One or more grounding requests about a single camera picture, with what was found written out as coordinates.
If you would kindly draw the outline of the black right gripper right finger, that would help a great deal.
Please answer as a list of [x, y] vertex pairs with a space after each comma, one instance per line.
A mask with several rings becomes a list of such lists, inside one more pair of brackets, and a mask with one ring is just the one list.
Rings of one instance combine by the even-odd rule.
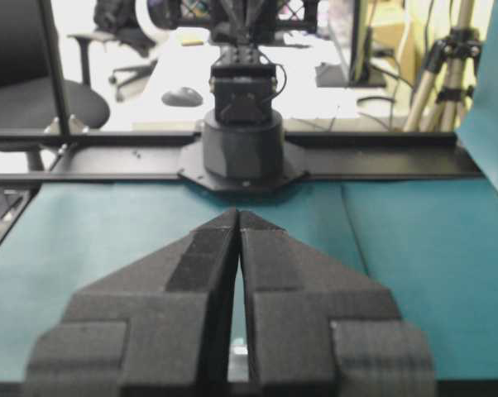
[[263, 396], [433, 396], [426, 336], [390, 289], [240, 214], [251, 381]]

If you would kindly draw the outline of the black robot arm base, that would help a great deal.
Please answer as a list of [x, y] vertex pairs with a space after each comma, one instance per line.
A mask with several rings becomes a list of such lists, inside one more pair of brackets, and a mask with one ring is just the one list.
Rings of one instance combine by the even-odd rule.
[[275, 38], [275, 1], [213, 1], [210, 33], [220, 57], [210, 69], [213, 109], [201, 137], [180, 152], [180, 177], [222, 193], [270, 192], [306, 176], [305, 151], [286, 141], [273, 106], [280, 65], [260, 51]]

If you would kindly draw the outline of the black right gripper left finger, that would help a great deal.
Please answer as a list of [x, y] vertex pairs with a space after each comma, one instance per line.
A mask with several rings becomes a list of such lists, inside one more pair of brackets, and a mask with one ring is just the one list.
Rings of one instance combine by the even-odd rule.
[[237, 211], [75, 291], [26, 396], [201, 396], [227, 380]]

